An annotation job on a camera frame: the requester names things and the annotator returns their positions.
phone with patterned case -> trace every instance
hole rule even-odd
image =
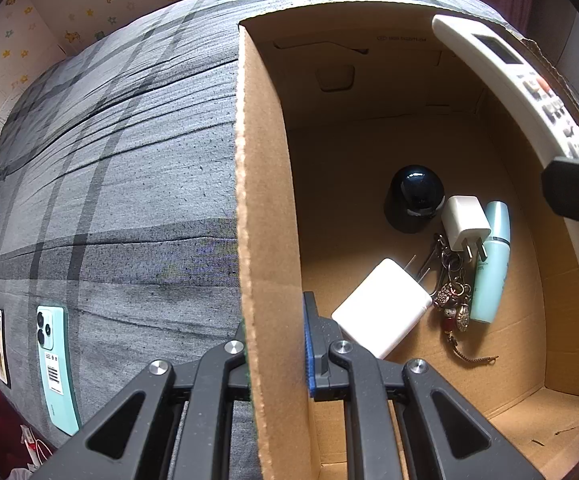
[[[36,339],[50,420],[61,431],[73,435],[80,427],[80,418],[70,370],[68,314],[63,307],[36,309]]]
[[[9,371],[7,368],[7,355],[6,355],[6,327],[5,327],[6,317],[3,311],[0,309],[0,379],[5,383],[6,386],[10,386],[9,383]]]

remote control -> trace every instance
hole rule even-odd
[[[579,159],[579,127],[562,99],[521,54],[484,23],[437,14],[432,29],[492,90],[546,167],[555,156]],[[579,222],[565,219],[579,264]]]

remote control screen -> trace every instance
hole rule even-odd
[[[516,57],[509,48],[492,36],[481,36],[474,34],[474,36],[481,41],[487,48],[500,57],[503,62],[508,65],[520,65],[522,61]]]

metal screw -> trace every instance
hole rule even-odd
[[[412,370],[415,374],[424,374],[429,368],[427,361],[423,359],[412,359],[408,364],[407,367]]]
[[[333,343],[333,350],[337,354],[349,353],[351,352],[352,348],[353,346],[351,345],[351,343],[349,341],[346,341],[345,339],[341,339],[340,341],[334,341]]]
[[[225,349],[225,352],[227,352],[228,354],[238,354],[243,351],[245,345],[243,345],[243,343],[241,343],[240,341],[233,339],[225,343],[225,346],[223,346],[223,348]]]
[[[167,371],[167,368],[169,368],[169,364],[167,361],[161,359],[150,363],[150,373],[153,375],[163,375]]]

black cylindrical object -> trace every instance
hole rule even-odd
[[[385,199],[384,212],[394,229],[417,233],[445,203],[439,176],[425,166],[413,165],[396,172]]]

